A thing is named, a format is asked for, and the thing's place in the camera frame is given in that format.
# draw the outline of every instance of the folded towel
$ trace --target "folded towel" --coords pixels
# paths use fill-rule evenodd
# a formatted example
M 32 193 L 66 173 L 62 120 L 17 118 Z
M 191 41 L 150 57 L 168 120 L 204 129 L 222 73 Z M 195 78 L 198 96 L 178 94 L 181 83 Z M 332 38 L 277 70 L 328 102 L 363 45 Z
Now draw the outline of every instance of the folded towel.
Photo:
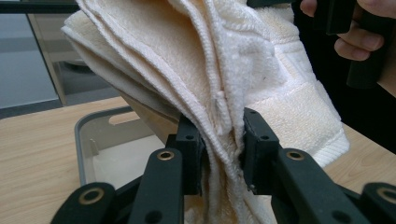
M 78 0 L 63 31 L 85 63 L 145 111 L 183 113 L 206 144 L 203 196 L 185 198 L 190 223 L 271 223 L 268 197 L 248 192 L 239 167 L 243 109 L 262 114 L 282 147 L 324 166 L 348 141 L 316 81 L 290 5 L 242 0 Z

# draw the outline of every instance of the wall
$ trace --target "wall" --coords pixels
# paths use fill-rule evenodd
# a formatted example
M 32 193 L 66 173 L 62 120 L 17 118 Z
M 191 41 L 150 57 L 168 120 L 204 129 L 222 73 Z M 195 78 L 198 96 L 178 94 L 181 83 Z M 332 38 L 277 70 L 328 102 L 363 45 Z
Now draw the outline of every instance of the wall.
M 0 14 L 0 108 L 58 99 L 22 14 Z

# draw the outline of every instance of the wooden table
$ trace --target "wooden table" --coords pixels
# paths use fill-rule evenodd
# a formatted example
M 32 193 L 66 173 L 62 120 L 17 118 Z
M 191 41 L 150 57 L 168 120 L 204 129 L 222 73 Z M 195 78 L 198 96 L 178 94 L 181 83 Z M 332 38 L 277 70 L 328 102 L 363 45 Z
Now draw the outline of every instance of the wooden table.
M 74 127 L 92 112 L 127 105 L 113 98 L 0 120 L 0 223 L 49 223 L 79 187 Z M 396 156 L 349 127 L 350 151 L 326 167 L 361 192 L 367 182 L 396 185 Z

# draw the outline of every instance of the screw hole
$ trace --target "screw hole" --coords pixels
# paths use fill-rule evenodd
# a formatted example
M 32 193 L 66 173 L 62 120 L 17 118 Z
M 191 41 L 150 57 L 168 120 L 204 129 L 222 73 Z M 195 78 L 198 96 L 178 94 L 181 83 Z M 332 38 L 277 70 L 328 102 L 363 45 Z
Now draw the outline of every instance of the screw hole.
M 297 151 L 289 151 L 286 155 L 294 161 L 302 161 L 304 159 L 304 155 Z
M 175 157 L 175 154 L 171 151 L 163 151 L 157 154 L 157 158 L 161 161 L 169 161 Z
M 100 188 L 87 189 L 82 194 L 79 195 L 78 201 L 81 204 L 88 205 L 99 202 L 103 196 L 105 195 L 105 191 Z
M 396 204 L 396 190 L 388 188 L 380 188 L 376 191 L 382 199 L 388 201 L 389 203 Z
M 332 217 L 337 220 L 339 223 L 350 223 L 352 219 L 350 216 L 346 213 L 343 213 L 341 211 L 333 211 L 332 212 Z
M 163 214 L 159 211 L 151 211 L 146 214 L 146 223 L 154 224 L 159 223 L 163 219 Z

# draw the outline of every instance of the finger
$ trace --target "finger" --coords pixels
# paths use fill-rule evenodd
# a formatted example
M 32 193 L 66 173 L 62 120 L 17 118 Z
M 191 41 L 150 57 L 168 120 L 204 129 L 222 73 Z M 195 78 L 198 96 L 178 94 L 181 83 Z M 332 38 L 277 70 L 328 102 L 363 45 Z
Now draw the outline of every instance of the finger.
M 358 0 L 358 4 L 376 16 L 396 19 L 395 0 Z
M 317 10 L 317 0 L 303 0 L 300 4 L 300 10 L 307 16 L 314 17 Z
M 384 37 L 359 28 L 356 22 L 352 22 L 350 30 L 345 34 L 338 35 L 349 45 L 359 49 L 374 51 L 384 45 Z
M 364 61 L 370 57 L 370 51 L 350 45 L 341 38 L 335 41 L 334 49 L 338 55 L 349 60 Z

